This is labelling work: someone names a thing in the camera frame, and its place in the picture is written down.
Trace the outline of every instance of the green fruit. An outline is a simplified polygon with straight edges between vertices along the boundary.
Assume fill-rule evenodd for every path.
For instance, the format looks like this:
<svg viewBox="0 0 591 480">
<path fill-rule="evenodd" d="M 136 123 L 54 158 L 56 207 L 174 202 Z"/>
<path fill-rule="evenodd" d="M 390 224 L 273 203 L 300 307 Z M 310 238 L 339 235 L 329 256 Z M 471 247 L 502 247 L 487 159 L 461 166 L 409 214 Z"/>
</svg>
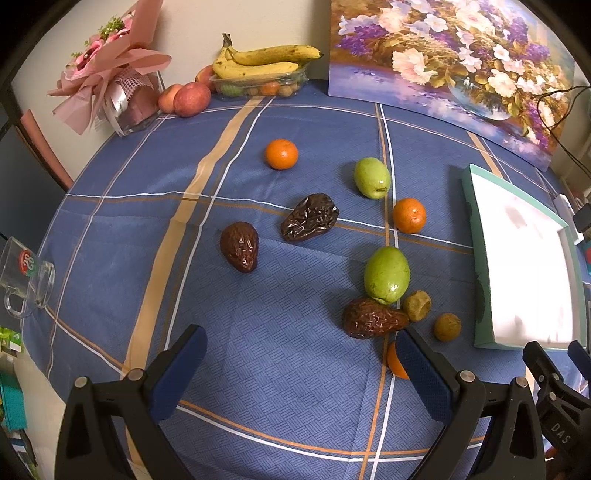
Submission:
<svg viewBox="0 0 591 480">
<path fill-rule="evenodd" d="M 457 338 L 461 331 L 462 322 L 453 313 L 443 313 L 433 326 L 433 335 L 440 342 L 449 342 Z"/>
<path fill-rule="evenodd" d="M 363 279 L 367 295 L 389 305 L 406 292 L 410 282 L 410 267 L 398 248 L 382 247 L 369 259 Z"/>
<path fill-rule="evenodd" d="M 392 184 L 386 165 L 373 157 L 359 160 L 353 177 L 359 191 L 372 200 L 384 198 Z"/>
<path fill-rule="evenodd" d="M 244 93 L 244 89 L 232 83 L 225 83 L 220 86 L 222 94 L 227 97 L 240 97 Z"/>
</svg>

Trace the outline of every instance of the peach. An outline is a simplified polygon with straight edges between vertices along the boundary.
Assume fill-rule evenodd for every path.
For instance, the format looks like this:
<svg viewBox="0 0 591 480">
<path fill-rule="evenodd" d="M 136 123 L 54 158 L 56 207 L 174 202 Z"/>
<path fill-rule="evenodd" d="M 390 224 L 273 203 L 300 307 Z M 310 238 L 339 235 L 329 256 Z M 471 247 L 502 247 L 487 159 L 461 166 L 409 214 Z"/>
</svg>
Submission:
<svg viewBox="0 0 591 480">
<path fill-rule="evenodd" d="M 216 86 L 210 80 L 213 75 L 213 66 L 207 65 L 207 67 L 203 67 L 199 70 L 199 73 L 195 75 L 195 82 L 204 84 L 212 93 L 216 93 Z"/>
<path fill-rule="evenodd" d="M 174 97 L 174 113 L 189 117 L 203 112 L 212 99 L 212 93 L 202 83 L 191 82 L 181 88 Z"/>
<path fill-rule="evenodd" d="M 183 86 L 180 83 L 173 83 L 160 94 L 160 97 L 158 97 L 158 108 L 163 113 L 174 113 L 174 97 L 181 88 Z"/>
</svg>

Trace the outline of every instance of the mandarin orange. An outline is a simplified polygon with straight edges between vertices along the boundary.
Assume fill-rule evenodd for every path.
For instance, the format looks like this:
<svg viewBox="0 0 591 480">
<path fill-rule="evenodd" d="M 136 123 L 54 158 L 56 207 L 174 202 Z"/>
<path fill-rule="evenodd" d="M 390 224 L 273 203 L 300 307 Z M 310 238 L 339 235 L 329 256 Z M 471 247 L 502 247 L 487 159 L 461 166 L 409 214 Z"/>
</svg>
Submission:
<svg viewBox="0 0 591 480">
<path fill-rule="evenodd" d="M 293 167 L 297 161 L 297 147 L 284 138 L 273 140 L 265 149 L 265 158 L 271 168 L 286 170 Z"/>
<path fill-rule="evenodd" d="M 427 212 L 417 199 L 398 200 L 392 210 L 394 225 L 402 233 L 419 233 L 425 226 Z"/>
</svg>

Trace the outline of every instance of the printed logo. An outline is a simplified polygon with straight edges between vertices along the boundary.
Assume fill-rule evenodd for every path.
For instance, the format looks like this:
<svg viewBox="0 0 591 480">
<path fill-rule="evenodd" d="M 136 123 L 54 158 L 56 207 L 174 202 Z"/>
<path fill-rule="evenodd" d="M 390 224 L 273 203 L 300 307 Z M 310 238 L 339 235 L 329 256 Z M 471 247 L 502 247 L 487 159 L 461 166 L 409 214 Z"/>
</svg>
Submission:
<svg viewBox="0 0 591 480">
<path fill-rule="evenodd" d="M 29 250 L 23 250 L 18 256 L 18 268 L 27 277 L 31 277 L 37 270 L 35 257 Z"/>
</svg>

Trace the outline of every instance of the banana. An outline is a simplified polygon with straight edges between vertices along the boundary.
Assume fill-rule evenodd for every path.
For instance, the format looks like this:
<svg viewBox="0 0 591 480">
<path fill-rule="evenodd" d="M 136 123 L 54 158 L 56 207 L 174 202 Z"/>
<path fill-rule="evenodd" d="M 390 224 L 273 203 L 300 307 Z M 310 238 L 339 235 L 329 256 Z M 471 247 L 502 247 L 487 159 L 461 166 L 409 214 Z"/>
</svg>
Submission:
<svg viewBox="0 0 591 480">
<path fill-rule="evenodd" d="M 297 63 L 290 61 L 280 61 L 254 67 L 240 65 L 232 59 L 231 52 L 229 52 L 231 46 L 232 40 L 230 36 L 224 34 L 223 47 L 212 65 L 216 75 L 223 79 L 249 77 L 252 75 L 279 75 L 290 73 L 300 68 Z"/>
<path fill-rule="evenodd" d="M 278 47 L 267 47 L 251 51 L 238 51 L 230 46 L 228 47 L 228 51 L 236 63 L 251 67 L 268 65 L 278 61 L 294 61 L 299 63 L 316 60 L 323 55 L 318 48 L 311 45 L 280 45 Z"/>
</svg>

